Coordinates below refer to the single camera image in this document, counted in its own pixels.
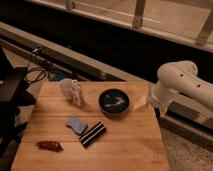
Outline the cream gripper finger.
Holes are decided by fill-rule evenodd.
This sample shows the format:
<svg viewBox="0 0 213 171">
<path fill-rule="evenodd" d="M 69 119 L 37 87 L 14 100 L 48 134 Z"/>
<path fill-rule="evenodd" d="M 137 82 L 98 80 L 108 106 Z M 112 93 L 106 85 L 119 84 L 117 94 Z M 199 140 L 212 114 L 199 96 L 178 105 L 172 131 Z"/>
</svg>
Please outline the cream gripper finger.
<svg viewBox="0 0 213 171">
<path fill-rule="evenodd" d="M 147 105 L 147 97 L 142 96 L 133 106 L 134 110 L 138 110 L 140 108 L 143 108 L 144 106 Z"/>
</svg>

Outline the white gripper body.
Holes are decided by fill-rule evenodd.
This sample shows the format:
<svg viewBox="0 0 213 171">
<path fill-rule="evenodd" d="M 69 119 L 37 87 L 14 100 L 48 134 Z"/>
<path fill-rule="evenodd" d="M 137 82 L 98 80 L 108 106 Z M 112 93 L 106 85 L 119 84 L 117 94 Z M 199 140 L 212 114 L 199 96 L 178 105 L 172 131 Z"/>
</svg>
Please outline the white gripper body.
<svg viewBox="0 0 213 171">
<path fill-rule="evenodd" d="M 165 116 L 173 99 L 174 91 L 165 88 L 161 83 L 150 86 L 147 103 L 152 107 L 157 108 L 161 117 Z"/>
</svg>

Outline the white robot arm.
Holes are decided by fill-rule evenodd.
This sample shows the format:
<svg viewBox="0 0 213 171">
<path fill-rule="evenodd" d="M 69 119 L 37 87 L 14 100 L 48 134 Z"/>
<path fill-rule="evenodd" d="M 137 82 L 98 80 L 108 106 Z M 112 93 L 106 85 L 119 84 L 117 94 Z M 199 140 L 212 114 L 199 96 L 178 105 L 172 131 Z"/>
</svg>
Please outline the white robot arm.
<svg viewBox="0 0 213 171">
<path fill-rule="evenodd" d="M 193 98 L 213 115 L 213 83 L 198 77 L 197 65 L 190 60 L 168 62 L 157 71 L 158 81 L 148 87 L 148 93 L 139 98 L 134 109 L 156 107 L 162 115 L 179 93 Z"/>
</svg>

